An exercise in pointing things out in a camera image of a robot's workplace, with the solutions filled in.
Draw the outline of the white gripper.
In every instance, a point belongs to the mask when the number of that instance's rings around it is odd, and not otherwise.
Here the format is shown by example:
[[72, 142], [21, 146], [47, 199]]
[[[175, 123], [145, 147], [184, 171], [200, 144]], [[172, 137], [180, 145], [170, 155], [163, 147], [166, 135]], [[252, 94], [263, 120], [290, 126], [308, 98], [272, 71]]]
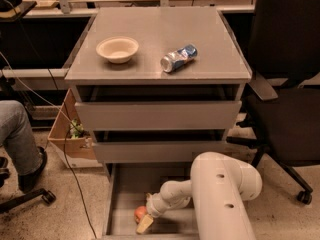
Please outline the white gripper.
[[146, 194], [146, 208], [150, 214], [144, 215], [139, 219], [136, 232], [143, 234], [154, 222], [153, 218], [162, 216], [167, 211], [167, 204], [159, 193]]

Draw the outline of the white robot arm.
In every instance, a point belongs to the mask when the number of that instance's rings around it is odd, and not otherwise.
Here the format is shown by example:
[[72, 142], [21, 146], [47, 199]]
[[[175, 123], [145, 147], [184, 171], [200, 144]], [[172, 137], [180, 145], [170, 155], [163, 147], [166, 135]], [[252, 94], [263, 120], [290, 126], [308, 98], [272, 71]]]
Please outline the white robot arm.
[[262, 179], [252, 165], [216, 153], [198, 155], [186, 181], [167, 181], [135, 213], [136, 232], [147, 231], [168, 210], [194, 205], [200, 240], [256, 240], [244, 203], [257, 198]]

